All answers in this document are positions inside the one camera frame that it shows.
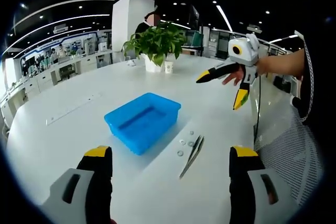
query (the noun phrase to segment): laboratory bench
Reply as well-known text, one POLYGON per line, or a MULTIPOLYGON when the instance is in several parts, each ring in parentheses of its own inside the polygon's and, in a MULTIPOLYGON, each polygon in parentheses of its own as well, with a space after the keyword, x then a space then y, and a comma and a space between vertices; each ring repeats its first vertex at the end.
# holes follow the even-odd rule
POLYGON ((54 87, 63 77, 62 68, 73 66, 76 75, 95 70, 98 67, 98 56, 104 56, 104 60, 110 63, 112 50, 97 52, 87 56, 68 56, 59 59, 59 63, 51 65, 49 69, 33 76, 22 77, 13 87, 8 89, 0 100, 2 115, 7 126, 10 128, 17 110, 27 101, 40 95, 42 92, 54 87))

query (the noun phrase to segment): black cable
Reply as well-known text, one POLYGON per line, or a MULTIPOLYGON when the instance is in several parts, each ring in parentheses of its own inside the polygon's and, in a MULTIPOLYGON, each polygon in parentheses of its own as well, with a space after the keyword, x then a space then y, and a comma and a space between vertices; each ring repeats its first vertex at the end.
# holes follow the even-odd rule
POLYGON ((257 125, 256 125, 256 130, 255 130, 255 132, 254 132, 254 143, 256 142, 257 134, 258 134, 258 128, 259 128, 260 100, 261 100, 261 76, 259 76, 259 105, 258 105, 257 125))

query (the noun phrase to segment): person's hand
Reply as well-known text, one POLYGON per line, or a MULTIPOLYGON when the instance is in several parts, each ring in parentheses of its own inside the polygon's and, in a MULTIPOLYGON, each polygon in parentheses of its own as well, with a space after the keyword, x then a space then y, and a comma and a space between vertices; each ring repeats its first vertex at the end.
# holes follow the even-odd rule
POLYGON ((229 74, 228 77, 225 78, 225 80, 222 82, 223 85, 229 83, 232 79, 235 79, 233 85, 237 86, 238 82, 240 82, 244 77, 244 72, 241 66, 239 66, 239 70, 229 74))

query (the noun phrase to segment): tweezers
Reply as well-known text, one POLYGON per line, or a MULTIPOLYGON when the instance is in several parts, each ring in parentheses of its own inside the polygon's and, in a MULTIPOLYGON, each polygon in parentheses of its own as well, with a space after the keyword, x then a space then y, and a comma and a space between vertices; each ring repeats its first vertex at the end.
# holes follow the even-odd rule
POLYGON ((204 143, 204 137, 203 136, 198 136, 193 149, 191 150, 191 153, 189 155, 188 161, 185 165, 185 167, 183 168, 181 174, 180 174, 180 179, 183 178, 184 174, 188 171, 188 169, 190 168, 190 166, 193 164, 193 162, 195 161, 195 159, 197 158, 199 152, 202 149, 204 143))

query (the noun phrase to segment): potted plant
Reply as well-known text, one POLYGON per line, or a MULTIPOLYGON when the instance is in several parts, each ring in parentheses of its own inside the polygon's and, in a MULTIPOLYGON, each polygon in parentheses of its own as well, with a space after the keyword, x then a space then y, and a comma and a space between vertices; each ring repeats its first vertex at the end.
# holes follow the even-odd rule
POLYGON ((160 23, 143 33, 131 35, 131 39, 123 45, 124 55, 135 50, 135 55, 145 59, 146 71, 161 72, 163 62, 168 54, 174 54, 177 59, 182 52, 186 39, 181 31, 170 22, 160 23))

